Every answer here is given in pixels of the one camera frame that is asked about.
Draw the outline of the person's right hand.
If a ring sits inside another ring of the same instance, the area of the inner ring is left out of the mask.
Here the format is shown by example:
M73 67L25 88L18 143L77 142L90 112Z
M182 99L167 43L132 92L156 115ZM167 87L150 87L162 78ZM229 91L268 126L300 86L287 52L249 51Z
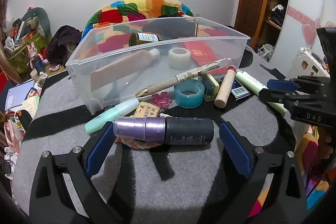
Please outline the person's right hand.
M317 127L318 143L313 159L313 166L316 172L322 173L334 160L334 130L331 127Z

